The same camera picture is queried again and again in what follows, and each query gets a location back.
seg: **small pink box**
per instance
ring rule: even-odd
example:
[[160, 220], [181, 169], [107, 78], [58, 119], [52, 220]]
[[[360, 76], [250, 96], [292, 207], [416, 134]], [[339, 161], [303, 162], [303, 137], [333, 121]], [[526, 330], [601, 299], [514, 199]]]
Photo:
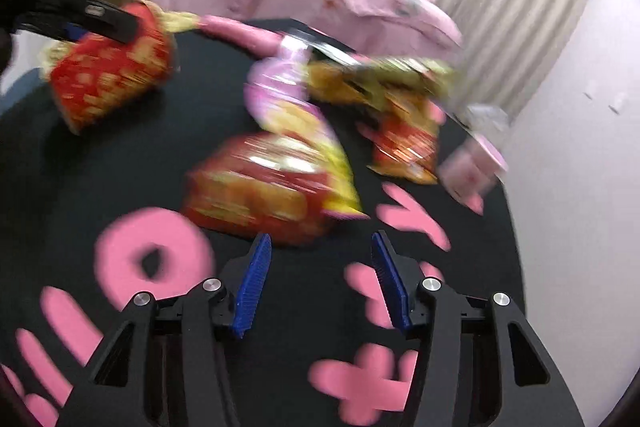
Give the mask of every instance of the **small pink box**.
[[443, 187], [460, 203], [475, 195], [484, 196], [507, 171], [507, 163], [498, 150], [482, 135], [471, 135], [449, 156], [438, 170]]

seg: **red snack bag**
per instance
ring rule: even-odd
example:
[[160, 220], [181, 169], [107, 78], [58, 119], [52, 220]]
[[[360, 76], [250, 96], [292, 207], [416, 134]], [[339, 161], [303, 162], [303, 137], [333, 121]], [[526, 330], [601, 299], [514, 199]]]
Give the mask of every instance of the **red snack bag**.
[[173, 41], [162, 29], [159, 8], [136, 1], [124, 9], [138, 17], [135, 40], [120, 44], [89, 33], [50, 72], [54, 99], [76, 134], [162, 83], [170, 70]]
[[430, 117], [429, 100], [398, 92], [387, 98], [392, 111], [382, 116], [374, 136], [370, 169], [419, 184], [436, 183], [438, 124]]
[[234, 138], [191, 174], [182, 213], [205, 229], [302, 245], [324, 232], [328, 181], [321, 153], [296, 137]]

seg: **plastic packaging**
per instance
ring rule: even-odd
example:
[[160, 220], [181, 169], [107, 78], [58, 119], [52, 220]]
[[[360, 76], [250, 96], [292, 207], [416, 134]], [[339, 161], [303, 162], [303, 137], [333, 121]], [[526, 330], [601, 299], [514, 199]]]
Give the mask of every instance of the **plastic packaging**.
[[234, 138], [191, 174], [182, 213], [206, 229], [303, 245], [326, 227], [329, 177], [323, 155], [300, 137]]
[[174, 40], [162, 27], [160, 9], [142, 1], [124, 9], [138, 17], [133, 42], [88, 33], [49, 73], [54, 100], [73, 133], [161, 84], [170, 73]]
[[457, 201], [468, 204], [477, 194], [484, 196], [497, 183], [497, 175], [507, 171], [507, 163], [484, 136], [470, 136], [443, 162], [438, 170], [440, 183]]
[[431, 102], [419, 94], [387, 91], [390, 110], [374, 135], [373, 162], [378, 174], [407, 178], [419, 184], [436, 182], [438, 124]]
[[330, 174], [324, 213], [335, 219], [367, 219], [353, 187], [353, 173], [337, 136], [320, 110], [305, 102], [299, 63], [277, 58], [256, 62], [244, 86], [247, 110], [266, 131], [295, 134], [322, 153]]
[[474, 104], [463, 120], [472, 135], [443, 162], [438, 175], [447, 192], [467, 204], [476, 195], [484, 196], [508, 169], [498, 149], [508, 135], [509, 118], [499, 107]]
[[307, 69], [311, 97], [329, 103], [363, 103], [385, 111], [388, 90], [404, 89], [434, 99], [443, 98], [454, 76], [446, 64], [428, 58], [350, 59], [353, 64], [311, 63]]

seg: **chip bag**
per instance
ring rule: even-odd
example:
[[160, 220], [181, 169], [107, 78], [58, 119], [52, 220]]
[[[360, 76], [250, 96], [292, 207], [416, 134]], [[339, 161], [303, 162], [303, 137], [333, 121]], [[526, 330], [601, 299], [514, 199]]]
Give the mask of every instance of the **chip bag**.
[[162, 11], [146, 1], [124, 9], [139, 21], [132, 42], [87, 33], [66, 46], [66, 54], [47, 71], [54, 100], [73, 133], [162, 84], [171, 71], [175, 45]]
[[191, 174], [182, 213], [206, 229], [304, 245], [324, 232], [329, 177], [322, 153], [299, 136], [234, 138]]
[[438, 124], [430, 100], [419, 94], [391, 90], [386, 94], [389, 111], [374, 135], [374, 172], [406, 178], [418, 184], [434, 184], [438, 159]]
[[300, 65], [268, 58], [257, 62], [244, 85], [249, 113], [264, 130], [301, 136], [322, 153], [330, 193], [324, 213], [335, 219], [368, 219], [353, 187], [353, 173], [340, 142], [320, 110], [304, 102]]
[[403, 89], [430, 98], [443, 98], [454, 71], [430, 58], [351, 57], [352, 63], [313, 62], [306, 70], [309, 95], [321, 102], [366, 104], [388, 110], [386, 92]]

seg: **pink letter o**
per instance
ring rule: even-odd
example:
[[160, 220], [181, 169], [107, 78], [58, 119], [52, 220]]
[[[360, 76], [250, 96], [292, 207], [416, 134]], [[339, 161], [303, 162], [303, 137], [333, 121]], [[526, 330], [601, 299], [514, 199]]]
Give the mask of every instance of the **pink letter o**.
[[[149, 280], [140, 264], [153, 248], [161, 251], [157, 276]], [[166, 299], [188, 292], [213, 275], [208, 239], [186, 217], [166, 208], [142, 208], [110, 224], [95, 244], [95, 276], [121, 310], [140, 291]]]

